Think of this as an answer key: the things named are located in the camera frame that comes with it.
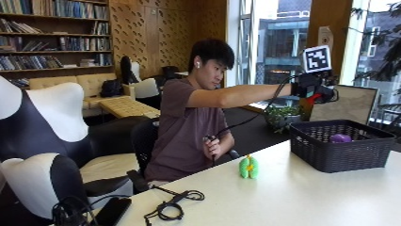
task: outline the brown t-shirt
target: brown t-shirt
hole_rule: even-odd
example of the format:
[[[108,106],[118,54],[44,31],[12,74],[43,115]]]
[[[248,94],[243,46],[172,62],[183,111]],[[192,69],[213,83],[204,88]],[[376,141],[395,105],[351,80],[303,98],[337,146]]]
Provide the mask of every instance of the brown t-shirt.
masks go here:
[[[168,80],[163,88],[159,140],[146,170],[147,181],[175,181],[212,166],[203,153],[203,137],[227,127],[215,107],[186,107],[196,89],[188,79]]]

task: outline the wicker basket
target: wicker basket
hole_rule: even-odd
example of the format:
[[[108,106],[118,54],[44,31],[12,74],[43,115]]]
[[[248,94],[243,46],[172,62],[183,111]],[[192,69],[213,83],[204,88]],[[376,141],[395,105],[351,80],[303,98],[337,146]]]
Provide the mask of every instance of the wicker basket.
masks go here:
[[[332,143],[331,136],[352,142]],[[291,151],[323,172],[384,168],[395,135],[356,121],[305,121],[289,125]]]

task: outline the white tabletop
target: white tabletop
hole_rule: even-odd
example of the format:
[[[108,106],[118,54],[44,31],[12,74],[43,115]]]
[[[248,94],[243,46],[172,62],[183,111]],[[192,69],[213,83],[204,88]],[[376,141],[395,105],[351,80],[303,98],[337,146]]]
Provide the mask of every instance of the white tabletop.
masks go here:
[[[401,153],[391,152],[385,168],[336,173],[305,163],[289,141],[252,156],[257,179],[240,176],[237,159],[167,184],[176,192],[199,190],[205,200],[182,200],[183,220],[155,217],[154,225],[401,225]],[[134,196],[118,225],[146,225],[143,216],[172,197],[156,189]]]

